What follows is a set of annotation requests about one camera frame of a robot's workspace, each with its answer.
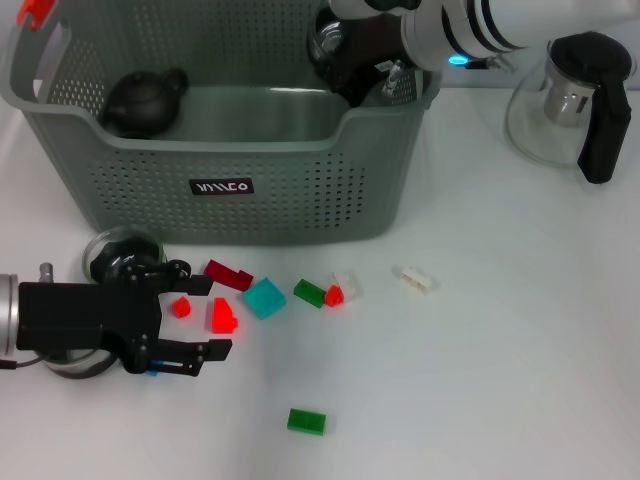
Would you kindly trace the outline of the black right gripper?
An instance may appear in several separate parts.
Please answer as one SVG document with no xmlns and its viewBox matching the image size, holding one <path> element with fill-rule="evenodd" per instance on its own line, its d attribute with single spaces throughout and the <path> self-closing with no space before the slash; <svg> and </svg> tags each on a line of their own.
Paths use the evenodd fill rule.
<svg viewBox="0 0 640 480">
<path fill-rule="evenodd" d="M 412 61 L 404 47 L 399 16 L 342 20 L 341 26 L 344 37 L 338 48 L 338 87 L 332 87 L 331 92 L 357 108 L 381 79 L 378 64 L 400 60 L 411 65 Z"/>
</svg>

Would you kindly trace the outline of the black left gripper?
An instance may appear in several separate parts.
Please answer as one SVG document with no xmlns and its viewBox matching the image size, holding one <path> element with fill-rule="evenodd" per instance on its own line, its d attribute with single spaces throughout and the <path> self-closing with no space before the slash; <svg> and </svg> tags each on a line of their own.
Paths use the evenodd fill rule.
<svg viewBox="0 0 640 480">
<path fill-rule="evenodd" d="M 70 350 L 110 352 L 132 374 L 152 371 L 197 377 L 207 362 L 227 359 L 231 339 L 181 342 L 159 338 L 158 296 L 208 296 L 213 279 L 171 260 L 126 267 L 126 282 L 22 282 L 16 347 L 50 355 Z"/>
</svg>

